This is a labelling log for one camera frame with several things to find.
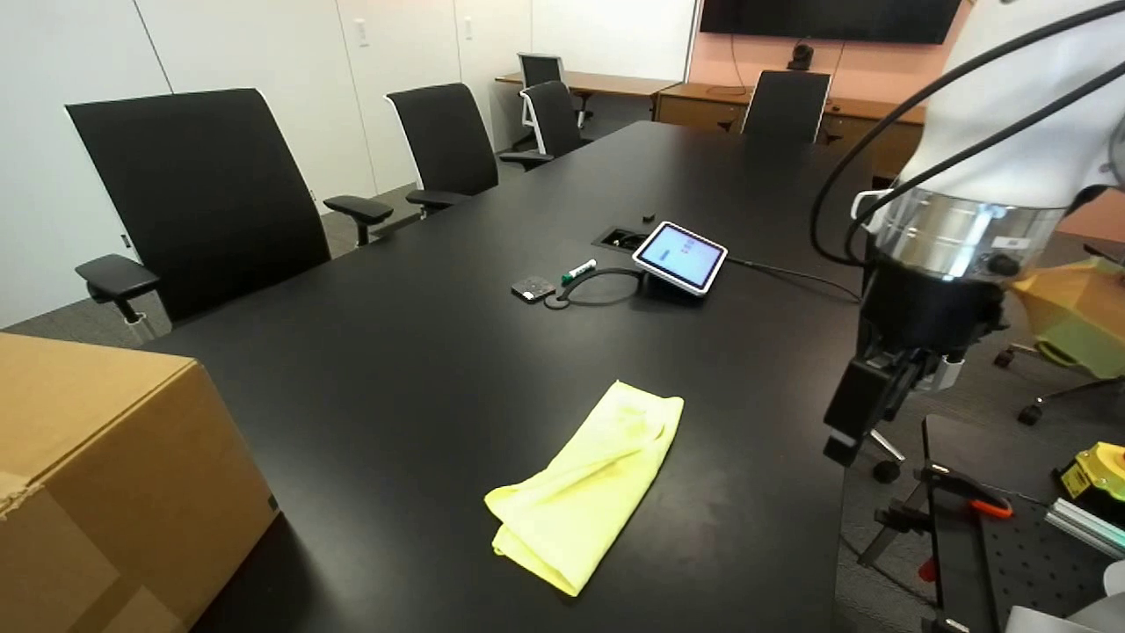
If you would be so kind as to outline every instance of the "black table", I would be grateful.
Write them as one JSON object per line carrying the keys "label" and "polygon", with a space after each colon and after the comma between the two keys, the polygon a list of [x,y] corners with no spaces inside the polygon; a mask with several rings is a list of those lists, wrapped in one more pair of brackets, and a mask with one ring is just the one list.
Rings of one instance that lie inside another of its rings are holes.
{"label": "black table", "polygon": [[[726,269],[703,309],[509,295],[621,263],[598,234],[644,214],[850,280],[805,242],[825,165],[636,123],[181,328],[167,349],[210,368],[290,519],[199,630],[833,630],[844,469],[820,419],[854,309],[752,269]],[[570,601],[492,554],[481,496],[535,476],[613,379],[681,394],[685,419]]]}
{"label": "black table", "polygon": [[[1122,443],[1125,425],[1096,425],[1096,419],[1015,425],[1004,419],[1000,429],[980,429],[934,416],[920,432],[928,460],[966,470],[1015,501],[1015,519],[989,523],[990,540],[983,540],[980,519],[966,512],[962,498],[932,496],[941,616],[989,633],[1001,630],[1013,599],[1051,616],[1074,616],[1102,599],[1103,558],[1045,523],[1045,511],[1057,496],[1051,469],[1069,465],[1096,438]],[[1000,545],[1013,554],[1001,552],[1004,569],[989,569],[983,547]]]}

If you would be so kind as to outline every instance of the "tablet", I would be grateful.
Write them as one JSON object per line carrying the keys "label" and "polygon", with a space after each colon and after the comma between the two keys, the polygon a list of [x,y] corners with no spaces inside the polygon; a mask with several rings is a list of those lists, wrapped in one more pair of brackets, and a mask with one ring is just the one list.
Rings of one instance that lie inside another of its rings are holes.
{"label": "tablet", "polygon": [[717,269],[729,261],[729,248],[701,231],[690,231],[675,222],[661,222],[636,248],[636,268],[665,279],[669,286],[708,295]]}

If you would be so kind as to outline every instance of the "white wall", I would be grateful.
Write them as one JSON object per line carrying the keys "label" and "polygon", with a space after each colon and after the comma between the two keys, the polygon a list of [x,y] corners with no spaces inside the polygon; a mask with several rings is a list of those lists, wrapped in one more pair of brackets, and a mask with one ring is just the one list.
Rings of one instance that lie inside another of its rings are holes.
{"label": "white wall", "polygon": [[532,45],[574,69],[679,82],[692,10],[697,0],[535,0]]}
{"label": "white wall", "polygon": [[376,185],[416,181],[392,90],[463,82],[496,145],[506,145],[496,76],[526,45],[532,0],[339,0],[349,35],[360,104],[376,165]]}
{"label": "white wall", "polygon": [[0,21],[0,328],[83,295],[74,268],[124,248],[67,103],[163,95],[129,0],[6,0]]}

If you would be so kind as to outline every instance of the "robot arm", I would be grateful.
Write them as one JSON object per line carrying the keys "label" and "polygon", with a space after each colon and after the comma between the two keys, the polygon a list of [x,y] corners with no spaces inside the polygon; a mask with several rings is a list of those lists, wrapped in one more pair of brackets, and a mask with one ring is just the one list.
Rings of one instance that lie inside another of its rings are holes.
{"label": "robot arm", "polygon": [[[1122,0],[975,0],[948,68],[1023,33]],[[1125,63],[1125,15],[1015,49],[928,103],[924,136],[900,181],[990,136],[1026,111]],[[1079,191],[1116,181],[1111,136],[1125,82],[1111,82],[1037,125],[897,192],[864,263],[859,354],[825,412],[836,460],[920,383],[941,383],[966,349],[1001,324],[1001,286],[1023,273]]]}

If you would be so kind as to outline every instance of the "wall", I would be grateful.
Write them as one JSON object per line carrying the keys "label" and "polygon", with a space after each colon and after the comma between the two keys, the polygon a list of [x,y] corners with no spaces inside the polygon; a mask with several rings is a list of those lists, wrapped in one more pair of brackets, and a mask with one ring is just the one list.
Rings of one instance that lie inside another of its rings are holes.
{"label": "wall", "polygon": [[[941,45],[813,43],[817,45],[813,69],[833,75],[831,97],[905,103],[924,82],[941,75],[948,43],[955,37],[966,10],[972,10],[972,0],[959,4],[959,15]],[[761,69],[789,68],[791,49],[794,49],[794,37],[697,33],[690,45],[685,76],[701,84],[752,89]]]}
{"label": "wall", "polygon": [[574,69],[685,75],[697,0],[535,0],[532,45]]}
{"label": "wall", "polygon": [[67,103],[169,90],[129,0],[10,0],[0,21],[0,328],[74,302],[74,263],[116,254],[116,212]]}
{"label": "wall", "polygon": [[526,0],[339,0],[376,191],[416,181],[392,90],[463,82],[506,145],[504,58],[526,45]]}

